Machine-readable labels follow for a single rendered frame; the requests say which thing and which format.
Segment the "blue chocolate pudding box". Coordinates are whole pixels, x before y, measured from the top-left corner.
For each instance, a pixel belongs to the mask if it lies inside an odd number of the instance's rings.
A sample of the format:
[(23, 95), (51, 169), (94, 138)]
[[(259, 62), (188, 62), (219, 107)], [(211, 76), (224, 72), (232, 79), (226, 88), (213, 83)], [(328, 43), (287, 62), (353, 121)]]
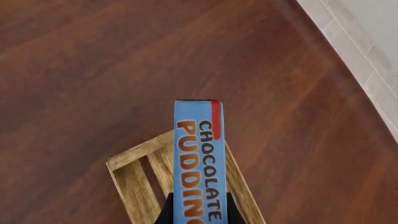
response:
[(176, 100), (173, 224), (228, 224), (223, 104)]

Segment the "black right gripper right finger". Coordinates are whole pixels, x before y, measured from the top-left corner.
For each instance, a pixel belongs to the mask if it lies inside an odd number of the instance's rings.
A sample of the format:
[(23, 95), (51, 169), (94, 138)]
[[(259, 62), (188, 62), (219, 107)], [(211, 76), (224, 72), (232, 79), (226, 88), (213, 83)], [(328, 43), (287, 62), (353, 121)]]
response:
[(246, 224), (243, 216), (240, 214), (233, 196), (231, 193), (226, 194), (227, 198), (227, 214), (228, 214), (228, 224)]

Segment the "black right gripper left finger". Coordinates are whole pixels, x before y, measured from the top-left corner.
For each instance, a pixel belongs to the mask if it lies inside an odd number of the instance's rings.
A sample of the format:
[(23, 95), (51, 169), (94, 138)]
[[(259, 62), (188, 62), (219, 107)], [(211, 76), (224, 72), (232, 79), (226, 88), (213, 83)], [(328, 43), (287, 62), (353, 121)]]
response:
[(173, 224), (174, 193), (168, 194), (162, 210), (154, 224)]

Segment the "wooden slat tray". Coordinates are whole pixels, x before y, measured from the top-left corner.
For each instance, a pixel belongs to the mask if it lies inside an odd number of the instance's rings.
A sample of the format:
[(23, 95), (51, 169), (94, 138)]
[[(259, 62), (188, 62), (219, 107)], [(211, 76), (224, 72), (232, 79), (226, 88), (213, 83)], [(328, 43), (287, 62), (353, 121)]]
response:
[[(173, 189), (174, 132), (110, 158), (106, 165), (132, 224), (154, 224)], [(246, 224), (266, 224), (236, 163), (226, 149), (228, 192)]]

